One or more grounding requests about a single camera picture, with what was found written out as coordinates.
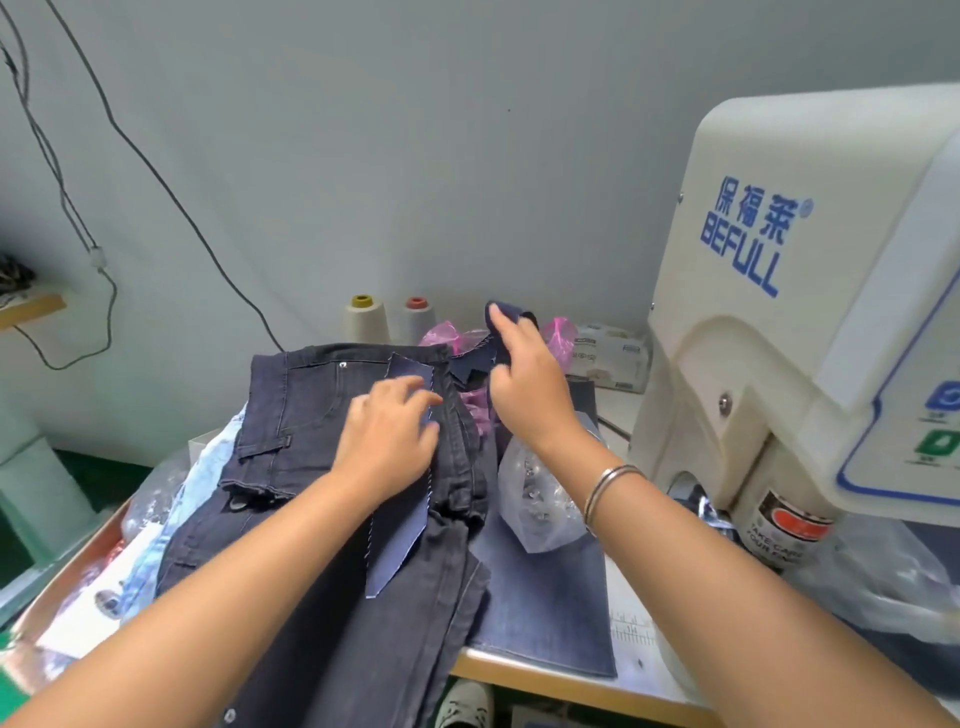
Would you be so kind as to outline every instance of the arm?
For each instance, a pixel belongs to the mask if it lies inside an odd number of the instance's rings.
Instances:
[[[164,595],[49,688],[9,728],[213,724],[300,598],[382,501],[427,468],[440,397],[416,376],[350,405],[333,469]]]
[[[504,424],[584,508],[622,460],[577,423],[536,328],[491,318],[512,366],[491,380]],[[704,695],[730,726],[952,726],[904,672],[743,549],[635,474],[596,505],[593,529]]]

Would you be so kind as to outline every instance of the light blue jeans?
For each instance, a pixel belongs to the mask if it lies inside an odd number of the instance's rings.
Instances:
[[[190,469],[183,485],[180,486],[174,498],[174,504],[170,508],[167,523],[133,564],[133,570],[124,582],[123,594],[120,596],[119,611],[123,622],[136,617],[156,597],[156,576],[160,569],[163,551],[170,543],[170,537],[183,522],[206,503],[217,489],[220,473],[233,455],[233,443],[246,412],[245,405],[239,414],[207,443],[200,459]]]

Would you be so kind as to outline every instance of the denim piece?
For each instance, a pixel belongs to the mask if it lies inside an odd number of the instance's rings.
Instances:
[[[463,646],[462,625],[472,622],[485,586],[467,539],[483,522],[487,494],[479,435],[449,375],[446,347],[333,345],[255,357],[247,418],[221,488],[175,534],[159,591],[329,470],[350,400],[386,375],[393,352],[433,367],[434,389],[444,396],[433,409],[441,435],[426,529],[376,599],[364,598],[370,521],[357,529],[230,702],[229,728],[408,728],[432,713],[429,699],[446,678],[440,666],[452,665]]]
[[[431,512],[415,557],[341,628],[303,726],[413,728],[432,716],[487,585],[467,538],[465,523]]]
[[[463,352],[450,359],[450,372],[460,385],[466,389],[479,389],[482,380],[486,379],[497,364],[510,364],[510,352],[500,338],[500,333],[490,319],[490,305],[496,303],[500,311],[511,321],[516,323],[521,317],[530,319],[537,324],[537,317],[530,311],[511,303],[488,301],[484,307],[484,319],[490,334],[468,352]]]
[[[433,388],[433,367],[396,354],[390,357],[387,379],[410,375],[422,377],[426,389]],[[428,407],[423,413],[424,425],[432,409]],[[420,480],[387,500],[373,514],[367,548],[367,599],[379,595],[394,578],[426,528],[430,481],[430,470],[427,470]]]
[[[433,667],[433,674],[430,676],[430,687],[423,704],[420,706],[420,716],[416,725],[426,728],[432,726],[430,722],[433,717],[434,709],[441,696],[444,694],[446,685],[446,676],[453,670],[453,666],[460,656],[460,649],[452,649],[452,645],[463,645],[467,643],[470,631],[477,621],[477,615],[487,595],[487,587],[490,585],[490,570],[481,564],[469,553],[466,567],[464,568],[463,583],[460,585],[460,597],[457,601],[457,609],[453,613],[453,619],[446,628],[444,637],[444,649],[440,653],[437,664]]]
[[[227,423],[220,434],[206,444],[174,498],[163,529],[133,564],[130,577],[120,595],[121,620],[127,622],[142,612],[156,594],[156,576],[160,560],[170,538],[216,490],[220,473],[233,454],[233,442],[243,424],[246,407]]]
[[[596,424],[593,382],[568,384],[576,408],[592,413]],[[587,535],[553,551],[524,550],[498,510],[496,450],[510,434],[497,435],[481,454],[490,491],[487,524],[470,544],[490,569],[491,582],[468,644],[546,667],[616,677],[603,549]]]

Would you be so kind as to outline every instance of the gray wall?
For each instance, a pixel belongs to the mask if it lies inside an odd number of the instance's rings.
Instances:
[[[0,376],[55,444],[153,463],[236,411],[272,345],[108,127],[45,5],[7,3],[121,294],[111,352],[54,374],[7,333]],[[427,295],[458,323],[497,296],[635,327],[710,108],[960,75],[955,0],[60,4],[121,124],[291,349],[336,339],[360,291]],[[108,291],[3,70],[0,246],[67,290],[30,325],[62,361],[103,341]]]

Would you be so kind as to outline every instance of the wooden shelf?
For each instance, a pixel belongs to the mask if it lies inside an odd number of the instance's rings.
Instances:
[[[26,324],[47,314],[66,308],[59,293],[39,289],[27,291],[22,299],[12,301],[0,308],[0,331]]]

